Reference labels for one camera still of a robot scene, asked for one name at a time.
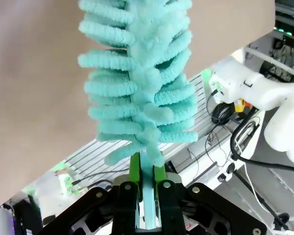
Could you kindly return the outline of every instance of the bolt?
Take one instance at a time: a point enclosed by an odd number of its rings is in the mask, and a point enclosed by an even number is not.
[[[171,184],[169,182],[164,182],[163,187],[170,188]]]
[[[125,189],[126,190],[130,190],[131,189],[131,185],[125,185]]]
[[[253,235],[260,235],[260,234],[261,234],[260,229],[254,229],[253,230]]]
[[[193,191],[194,193],[199,193],[199,192],[200,192],[200,189],[199,189],[198,187],[194,187],[194,188],[192,189],[192,191]]]
[[[96,194],[96,197],[102,197],[102,192],[98,192],[98,193]]]

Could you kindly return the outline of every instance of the yellow object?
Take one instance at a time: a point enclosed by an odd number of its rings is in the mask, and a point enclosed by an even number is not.
[[[234,106],[235,106],[235,112],[241,113],[244,111],[245,108],[245,103],[243,99],[239,99],[234,101]]]

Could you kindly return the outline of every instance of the teal chenille strand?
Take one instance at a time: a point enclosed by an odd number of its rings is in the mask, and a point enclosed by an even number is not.
[[[183,74],[191,55],[191,6],[191,0],[80,0],[79,30],[114,47],[78,58],[81,67],[97,69],[84,87],[96,104],[89,115],[98,120],[97,139],[130,142],[106,156],[107,164],[145,151],[162,166],[159,143],[197,141],[185,131],[197,112],[194,85]]]

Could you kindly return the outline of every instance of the gray floor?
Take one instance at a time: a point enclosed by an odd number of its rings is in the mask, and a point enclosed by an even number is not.
[[[266,113],[266,122],[270,120],[274,112]],[[285,153],[270,148],[265,141],[263,130],[253,159],[293,165]],[[289,171],[270,170],[253,165],[247,165],[247,169],[255,189],[265,198],[266,202],[276,212],[287,212],[290,216],[294,216],[294,174]],[[240,169],[240,173],[245,176],[243,169]],[[217,192],[267,225],[272,223],[273,217],[257,204],[253,194],[235,176],[218,187]]]

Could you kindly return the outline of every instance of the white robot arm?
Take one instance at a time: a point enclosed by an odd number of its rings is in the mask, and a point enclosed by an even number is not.
[[[213,66],[209,80],[215,101],[232,103],[240,98],[260,110],[279,107],[265,129],[265,139],[275,150],[286,152],[294,163],[294,83],[266,79],[232,56]]]

